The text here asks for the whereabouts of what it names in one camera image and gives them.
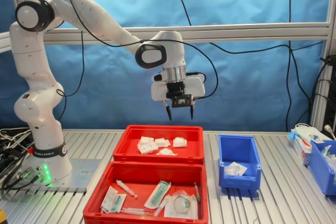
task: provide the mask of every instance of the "metal base plate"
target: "metal base plate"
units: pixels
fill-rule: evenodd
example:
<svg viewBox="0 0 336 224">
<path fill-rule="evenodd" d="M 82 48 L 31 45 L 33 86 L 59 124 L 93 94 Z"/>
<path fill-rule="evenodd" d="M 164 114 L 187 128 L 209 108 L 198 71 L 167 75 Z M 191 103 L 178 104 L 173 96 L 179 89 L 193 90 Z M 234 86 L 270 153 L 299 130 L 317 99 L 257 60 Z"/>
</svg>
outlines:
<svg viewBox="0 0 336 224">
<path fill-rule="evenodd" d="M 71 173 L 48 186 L 41 186 L 39 190 L 80 191 L 85 192 L 90 184 L 101 159 L 70 158 Z"/>
</svg>

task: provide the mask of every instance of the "blue fabric backdrop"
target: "blue fabric backdrop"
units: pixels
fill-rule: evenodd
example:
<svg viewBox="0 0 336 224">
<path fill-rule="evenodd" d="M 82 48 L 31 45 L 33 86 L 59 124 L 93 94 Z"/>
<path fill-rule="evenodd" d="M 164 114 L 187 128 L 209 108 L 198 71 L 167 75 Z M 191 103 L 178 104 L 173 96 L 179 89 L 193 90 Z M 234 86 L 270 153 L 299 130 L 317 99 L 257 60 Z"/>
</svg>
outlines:
<svg viewBox="0 0 336 224">
<path fill-rule="evenodd" d="M 180 0 L 95 0 L 124 27 L 188 25 Z M 288 0 L 184 0 L 193 25 L 274 23 L 288 21 Z M 13 21 L 13 3 L 2 6 L 0 31 Z M 292 22 L 323 22 L 328 0 L 292 0 Z M 293 41 L 298 48 L 318 41 Z M 255 50 L 287 41 L 219 43 L 230 51 Z M 125 128 L 129 124 L 200 125 L 205 130 L 284 131 L 289 104 L 286 90 L 288 49 L 229 55 L 210 44 L 195 44 L 214 62 L 217 92 L 198 101 L 194 120 L 189 108 L 173 109 L 170 122 L 161 103 L 150 96 L 151 75 L 123 48 L 85 45 L 86 72 L 79 92 L 68 99 L 64 128 Z M 66 93 L 76 90 L 81 74 L 81 46 L 46 46 L 50 68 Z M 310 94 L 319 69 L 322 44 L 295 51 L 302 87 Z M 210 63 L 185 46 L 188 71 L 206 73 L 206 92 L 215 87 Z M 27 84 L 15 70 L 12 54 L 0 54 L 0 126 L 23 125 L 14 114 L 16 99 Z M 308 102 L 296 83 L 291 62 L 292 126 Z M 58 117 L 64 101 L 54 109 Z"/>
</svg>

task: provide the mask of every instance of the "sterile package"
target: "sterile package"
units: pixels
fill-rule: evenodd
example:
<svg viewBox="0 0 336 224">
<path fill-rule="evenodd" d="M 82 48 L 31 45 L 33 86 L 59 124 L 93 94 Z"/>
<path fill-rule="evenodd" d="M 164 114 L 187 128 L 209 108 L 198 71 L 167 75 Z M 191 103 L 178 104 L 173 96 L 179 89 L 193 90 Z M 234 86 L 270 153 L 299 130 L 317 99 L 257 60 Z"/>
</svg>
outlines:
<svg viewBox="0 0 336 224">
<path fill-rule="evenodd" d="M 232 162 L 228 167 L 238 167 L 239 168 L 238 173 L 235 174 L 236 176 L 242 176 L 247 170 L 247 167 L 245 167 L 244 165 L 241 165 L 239 163 L 236 163 L 236 162 Z"/>
<path fill-rule="evenodd" d="M 187 146 L 187 139 L 182 137 L 176 137 L 173 141 L 173 147 L 186 147 Z"/>
<path fill-rule="evenodd" d="M 117 194 L 118 191 L 115 190 L 112 186 L 110 186 L 100 206 L 100 208 L 104 212 L 109 212 L 112 209 L 113 202 L 116 199 Z"/>
<path fill-rule="evenodd" d="M 309 144 L 311 140 L 317 144 L 324 143 L 323 140 L 331 140 L 329 137 L 319 132 L 317 128 L 310 127 L 306 124 L 297 124 L 294 130 Z"/>
<path fill-rule="evenodd" d="M 141 154 L 148 154 L 152 153 L 154 150 L 157 150 L 158 147 L 154 142 L 151 142 L 143 145 L 138 145 L 138 149 Z"/>
<path fill-rule="evenodd" d="M 327 153 L 327 157 L 331 158 L 332 160 L 336 161 L 336 155 Z"/>
<path fill-rule="evenodd" d="M 139 143 L 138 143 L 138 146 L 139 146 L 139 145 L 143 145 L 143 144 L 147 144 L 147 143 L 151 143 L 151 142 L 153 142 L 153 141 L 154 141 L 154 138 L 152 138 L 152 137 L 142 136 L 142 137 L 140 138 L 140 141 L 139 141 Z"/>
<path fill-rule="evenodd" d="M 126 199 L 126 194 L 118 194 L 114 200 L 113 206 L 111 208 L 111 213 L 120 212 L 120 209 L 122 207 L 122 204 L 124 204 L 124 201 Z"/>
<path fill-rule="evenodd" d="M 160 150 L 157 155 L 168 155 L 168 156 L 176 156 L 177 154 L 173 153 L 171 149 L 165 148 Z"/>
<path fill-rule="evenodd" d="M 295 130 L 287 136 L 288 140 L 292 143 L 295 152 L 301 158 L 303 165 L 309 165 L 310 155 L 311 155 L 311 145 L 310 142 L 307 143 L 303 140 Z"/>
<path fill-rule="evenodd" d="M 169 197 L 164 208 L 164 217 L 198 219 L 198 206 L 195 195 L 189 196 L 184 190 Z"/>
<path fill-rule="evenodd" d="M 150 209 L 155 209 L 160 205 L 161 200 L 164 195 L 168 192 L 172 183 L 167 183 L 166 181 L 160 181 L 151 196 L 149 196 L 148 200 L 145 203 L 145 207 Z"/>
<path fill-rule="evenodd" d="M 331 145 L 328 145 L 328 146 L 326 146 L 325 148 L 323 148 L 321 150 L 321 154 L 322 154 L 323 157 L 326 157 L 326 155 L 327 155 L 328 150 L 329 150 L 330 147 L 331 147 Z"/>
<path fill-rule="evenodd" d="M 237 176 L 239 174 L 239 170 L 239 166 L 224 166 L 224 175 Z"/>
<path fill-rule="evenodd" d="M 168 147 L 170 146 L 170 142 L 167 139 L 164 138 L 157 138 L 155 139 L 155 144 L 160 148 L 160 147 Z"/>
</svg>

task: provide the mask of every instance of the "slotted aluminum table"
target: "slotted aluminum table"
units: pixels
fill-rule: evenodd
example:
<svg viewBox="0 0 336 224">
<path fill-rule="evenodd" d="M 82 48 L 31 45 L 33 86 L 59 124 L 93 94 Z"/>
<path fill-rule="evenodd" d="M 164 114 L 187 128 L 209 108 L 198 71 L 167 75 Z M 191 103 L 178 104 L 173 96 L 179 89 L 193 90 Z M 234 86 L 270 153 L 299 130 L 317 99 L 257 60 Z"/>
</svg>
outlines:
<svg viewBox="0 0 336 224">
<path fill-rule="evenodd" d="M 84 223 L 82 211 L 123 130 L 64 130 L 68 155 L 99 158 L 101 163 L 86 193 L 36 190 L 10 191 L 0 199 L 8 223 Z M 260 190 L 218 186 L 218 134 L 255 137 L 262 175 Z M 209 223 L 326 223 L 336 224 L 336 197 L 320 191 L 309 169 L 300 165 L 285 133 L 204 132 Z"/>
</svg>

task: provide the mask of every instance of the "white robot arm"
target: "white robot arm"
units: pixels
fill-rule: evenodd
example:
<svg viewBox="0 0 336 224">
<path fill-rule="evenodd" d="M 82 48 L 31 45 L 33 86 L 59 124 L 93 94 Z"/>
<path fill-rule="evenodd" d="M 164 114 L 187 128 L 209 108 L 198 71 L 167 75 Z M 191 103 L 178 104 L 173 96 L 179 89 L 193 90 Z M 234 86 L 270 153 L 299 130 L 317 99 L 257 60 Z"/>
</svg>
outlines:
<svg viewBox="0 0 336 224">
<path fill-rule="evenodd" d="M 182 41 L 176 31 L 161 31 L 151 41 L 140 41 L 93 0 L 27 0 L 17 6 L 15 16 L 10 42 L 17 72 L 26 79 L 29 90 L 14 109 L 28 123 L 34 138 L 33 154 L 23 162 L 22 170 L 32 170 L 29 176 L 41 173 L 38 184 L 50 184 L 71 172 L 61 125 L 52 114 L 61 100 L 56 90 L 63 88 L 50 71 L 43 43 L 45 31 L 63 21 L 100 39 L 127 45 L 140 67 L 162 66 L 152 77 L 151 93 L 154 101 L 165 105 L 170 119 L 166 100 L 171 100 L 172 107 L 190 106 L 193 114 L 195 98 L 205 94 L 203 75 L 186 74 L 183 44 L 169 41 Z"/>
</svg>

